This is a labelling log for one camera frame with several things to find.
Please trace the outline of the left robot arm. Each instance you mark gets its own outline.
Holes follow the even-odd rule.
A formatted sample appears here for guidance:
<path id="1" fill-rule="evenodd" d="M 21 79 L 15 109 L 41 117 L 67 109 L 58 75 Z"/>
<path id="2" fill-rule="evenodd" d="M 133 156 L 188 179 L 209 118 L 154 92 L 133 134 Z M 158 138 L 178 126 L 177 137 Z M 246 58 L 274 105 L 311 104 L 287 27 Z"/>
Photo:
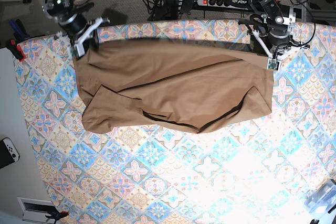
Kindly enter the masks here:
<path id="1" fill-rule="evenodd" d="M 312 39 L 297 42 L 292 38 L 296 21 L 293 7 L 284 14 L 276 0 L 248 0 L 248 4 L 255 12 L 250 18 L 253 28 L 248 29 L 249 33 L 261 45 L 269 61 L 278 62 L 297 48 L 309 48 Z"/>

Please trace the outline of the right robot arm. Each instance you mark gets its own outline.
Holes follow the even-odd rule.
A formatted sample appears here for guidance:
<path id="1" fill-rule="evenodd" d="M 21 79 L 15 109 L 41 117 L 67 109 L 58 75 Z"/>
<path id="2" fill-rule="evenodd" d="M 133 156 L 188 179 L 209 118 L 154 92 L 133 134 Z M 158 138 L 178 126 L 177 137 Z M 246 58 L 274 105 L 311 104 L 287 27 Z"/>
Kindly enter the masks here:
<path id="1" fill-rule="evenodd" d="M 83 56 L 88 49 L 98 50 L 98 27 L 108 23 L 107 18 L 87 20 L 84 13 L 94 7 L 94 2 L 86 0 L 76 4 L 76 0 L 45 0 L 43 11 L 46 16 L 54 20 L 61 28 L 54 36 L 70 47 L 70 52 L 78 57 Z"/>

